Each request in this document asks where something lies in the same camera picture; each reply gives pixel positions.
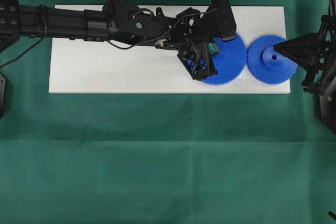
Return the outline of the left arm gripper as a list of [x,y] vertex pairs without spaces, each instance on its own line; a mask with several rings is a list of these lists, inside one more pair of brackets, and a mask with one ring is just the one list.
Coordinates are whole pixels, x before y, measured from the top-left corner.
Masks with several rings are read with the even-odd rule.
[[219,47],[215,41],[210,42],[204,19],[209,14],[209,8],[201,12],[189,7],[175,17],[167,17],[162,8],[156,9],[156,17],[163,22],[163,33],[154,40],[155,48],[178,49],[177,57],[197,81],[217,75],[212,55],[219,54]]

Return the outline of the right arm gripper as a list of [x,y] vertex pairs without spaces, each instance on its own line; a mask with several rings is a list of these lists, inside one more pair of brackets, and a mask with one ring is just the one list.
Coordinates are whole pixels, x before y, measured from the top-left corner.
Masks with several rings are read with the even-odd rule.
[[335,79],[335,16],[323,15],[317,33],[280,42],[274,50],[306,70],[304,92],[325,94]]

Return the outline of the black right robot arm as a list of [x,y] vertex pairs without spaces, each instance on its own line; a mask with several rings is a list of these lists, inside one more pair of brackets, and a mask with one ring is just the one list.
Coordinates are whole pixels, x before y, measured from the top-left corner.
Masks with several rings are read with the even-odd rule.
[[306,71],[303,91],[319,96],[321,120],[335,132],[335,0],[329,0],[317,33],[278,43],[274,50]]

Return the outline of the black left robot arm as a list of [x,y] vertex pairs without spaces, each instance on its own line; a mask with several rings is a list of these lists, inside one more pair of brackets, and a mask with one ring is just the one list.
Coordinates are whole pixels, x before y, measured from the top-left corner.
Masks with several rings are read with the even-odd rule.
[[194,27],[218,10],[214,6],[204,12],[188,8],[175,17],[167,17],[160,7],[150,10],[124,0],[107,0],[101,10],[83,11],[1,0],[1,50],[23,36],[36,43],[47,37],[107,42],[121,50],[151,46],[177,51],[191,77],[202,81],[217,74],[208,48],[216,34],[205,28],[195,31]]

